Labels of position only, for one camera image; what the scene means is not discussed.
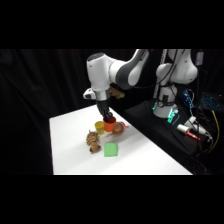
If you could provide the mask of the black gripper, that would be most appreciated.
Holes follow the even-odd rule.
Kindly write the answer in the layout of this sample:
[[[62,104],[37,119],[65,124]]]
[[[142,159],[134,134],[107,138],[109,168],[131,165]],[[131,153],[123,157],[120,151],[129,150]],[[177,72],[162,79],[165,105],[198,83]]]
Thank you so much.
[[[111,117],[115,117],[114,113],[109,111],[109,103],[107,100],[103,100],[103,101],[96,101],[97,104],[97,108],[99,110],[99,112],[101,114],[104,114],[104,118],[111,118]]]

